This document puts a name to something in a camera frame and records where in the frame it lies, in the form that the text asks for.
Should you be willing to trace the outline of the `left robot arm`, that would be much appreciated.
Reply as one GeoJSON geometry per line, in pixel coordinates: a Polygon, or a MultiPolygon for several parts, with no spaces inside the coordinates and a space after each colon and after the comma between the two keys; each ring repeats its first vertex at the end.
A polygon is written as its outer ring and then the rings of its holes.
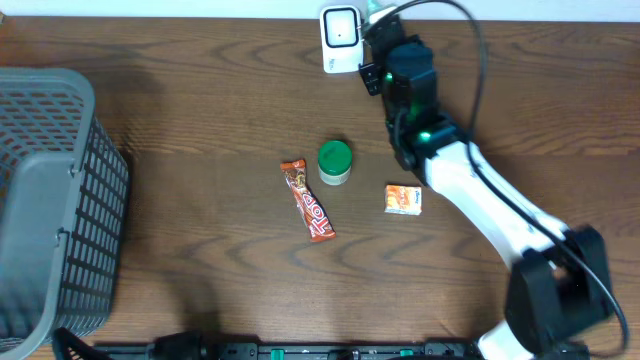
{"type": "Polygon", "coordinates": [[[109,345],[100,349],[66,328],[54,331],[52,349],[58,360],[205,360],[210,351],[198,332],[183,332],[142,345],[109,345]]]}

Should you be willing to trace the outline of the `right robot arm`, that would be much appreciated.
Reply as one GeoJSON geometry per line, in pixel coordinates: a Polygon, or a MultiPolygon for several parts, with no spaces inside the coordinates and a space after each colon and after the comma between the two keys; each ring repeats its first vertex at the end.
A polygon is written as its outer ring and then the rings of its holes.
{"type": "Polygon", "coordinates": [[[456,206],[489,240],[510,272],[505,319],[481,336],[484,359],[591,359],[570,338],[616,311],[602,236],[570,229],[501,177],[439,106],[433,52],[388,14],[363,32],[372,60],[360,74],[381,95],[402,168],[456,206]]]}

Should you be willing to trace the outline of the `red Top chocolate bar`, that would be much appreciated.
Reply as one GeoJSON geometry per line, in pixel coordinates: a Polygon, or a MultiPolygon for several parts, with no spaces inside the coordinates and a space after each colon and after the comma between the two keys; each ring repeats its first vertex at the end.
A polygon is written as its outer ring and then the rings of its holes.
{"type": "Polygon", "coordinates": [[[307,186],[306,162],[304,159],[285,162],[280,165],[297,208],[314,243],[336,237],[336,232],[315,195],[307,186]]]}

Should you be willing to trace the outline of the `teal white snack packet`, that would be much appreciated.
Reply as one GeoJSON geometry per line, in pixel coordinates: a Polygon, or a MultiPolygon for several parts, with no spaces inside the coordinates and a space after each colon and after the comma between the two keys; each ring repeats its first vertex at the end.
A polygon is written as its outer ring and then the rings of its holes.
{"type": "Polygon", "coordinates": [[[379,0],[367,0],[367,12],[374,14],[383,8],[379,0]]]}

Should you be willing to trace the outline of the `orange small snack packet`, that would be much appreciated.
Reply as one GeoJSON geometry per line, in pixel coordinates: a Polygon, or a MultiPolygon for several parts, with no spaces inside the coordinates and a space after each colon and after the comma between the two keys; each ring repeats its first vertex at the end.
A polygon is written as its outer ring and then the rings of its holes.
{"type": "Polygon", "coordinates": [[[415,186],[387,185],[385,212],[417,216],[422,213],[422,189],[415,186]]]}

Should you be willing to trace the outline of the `green lid jar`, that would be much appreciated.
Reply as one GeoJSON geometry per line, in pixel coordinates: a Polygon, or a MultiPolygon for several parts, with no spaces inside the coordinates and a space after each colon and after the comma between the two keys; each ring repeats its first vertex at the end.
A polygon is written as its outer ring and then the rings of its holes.
{"type": "Polygon", "coordinates": [[[318,152],[318,168],[321,180],[331,186],[344,184],[351,173],[353,153],[339,140],[324,143],[318,152]]]}

